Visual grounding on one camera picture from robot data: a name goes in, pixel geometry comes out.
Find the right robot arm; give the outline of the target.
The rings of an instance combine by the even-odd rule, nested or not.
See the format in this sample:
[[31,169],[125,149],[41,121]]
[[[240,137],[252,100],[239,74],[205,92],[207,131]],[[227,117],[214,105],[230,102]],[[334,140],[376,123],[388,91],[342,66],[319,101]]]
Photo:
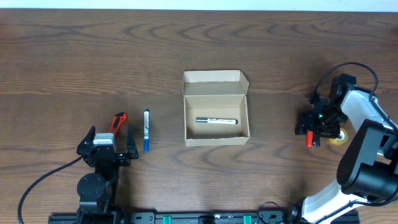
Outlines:
[[360,206],[382,207],[397,200],[397,125],[377,98],[341,74],[331,83],[327,98],[315,93],[313,109],[298,117],[296,135],[307,147],[322,138],[341,140],[340,125],[351,122],[356,134],[338,165],[336,180],[319,193],[293,206],[287,223],[332,223]]

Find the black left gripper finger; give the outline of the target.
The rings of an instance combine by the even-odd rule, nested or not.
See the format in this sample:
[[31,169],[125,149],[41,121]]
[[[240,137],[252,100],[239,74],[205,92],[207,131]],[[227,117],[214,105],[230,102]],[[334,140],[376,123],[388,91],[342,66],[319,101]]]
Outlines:
[[95,127],[92,126],[88,131],[87,135],[79,143],[76,149],[78,155],[89,154],[93,150],[93,140],[95,138]]
[[139,153],[138,153],[137,146],[136,146],[134,136],[133,136],[133,126],[132,125],[129,125],[129,127],[128,127],[127,139],[126,139],[126,149],[127,149],[128,158],[130,158],[130,159],[138,159],[139,158]]

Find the blue white marker pen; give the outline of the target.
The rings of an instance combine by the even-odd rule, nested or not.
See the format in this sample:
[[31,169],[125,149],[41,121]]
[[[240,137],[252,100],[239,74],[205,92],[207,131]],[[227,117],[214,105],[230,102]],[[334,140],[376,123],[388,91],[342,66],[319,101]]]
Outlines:
[[149,116],[150,111],[144,111],[144,152],[149,152]]

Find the red black utility knife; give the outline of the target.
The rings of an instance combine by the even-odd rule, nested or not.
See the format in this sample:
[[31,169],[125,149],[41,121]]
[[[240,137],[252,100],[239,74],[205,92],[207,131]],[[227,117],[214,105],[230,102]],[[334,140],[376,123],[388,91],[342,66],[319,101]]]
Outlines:
[[109,129],[110,133],[114,134],[114,137],[116,138],[119,132],[120,127],[123,125],[123,123],[127,120],[127,114],[125,112],[120,112],[117,113],[112,121],[111,127]]

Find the yellow tape roll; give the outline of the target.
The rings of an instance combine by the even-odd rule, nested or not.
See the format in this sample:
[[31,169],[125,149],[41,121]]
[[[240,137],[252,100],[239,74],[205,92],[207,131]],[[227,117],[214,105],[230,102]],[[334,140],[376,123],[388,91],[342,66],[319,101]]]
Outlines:
[[345,129],[340,128],[340,133],[337,138],[331,138],[330,142],[335,145],[342,145],[348,140],[348,133]]

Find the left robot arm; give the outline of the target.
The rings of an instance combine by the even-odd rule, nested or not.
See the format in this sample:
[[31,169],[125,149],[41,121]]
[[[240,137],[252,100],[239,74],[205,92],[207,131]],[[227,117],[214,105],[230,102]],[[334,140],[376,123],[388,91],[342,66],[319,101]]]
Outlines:
[[76,153],[95,169],[84,175],[77,185],[80,206],[77,211],[78,223],[114,223],[130,222],[129,214],[116,204],[119,168],[131,165],[139,158],[133,138],[133,127],[127,132],[126,152],[117,153],[113,133],[95,133],[91,127],[88,134],[77,146]]

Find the black white marker pen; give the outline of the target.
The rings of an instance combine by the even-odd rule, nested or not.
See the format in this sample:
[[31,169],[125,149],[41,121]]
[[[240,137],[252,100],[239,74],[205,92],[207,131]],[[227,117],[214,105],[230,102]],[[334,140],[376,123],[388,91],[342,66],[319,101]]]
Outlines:
[[197,123],[211,123],[211,124],[238,124],[237,119],[226,119],[226,118],[196,118]]

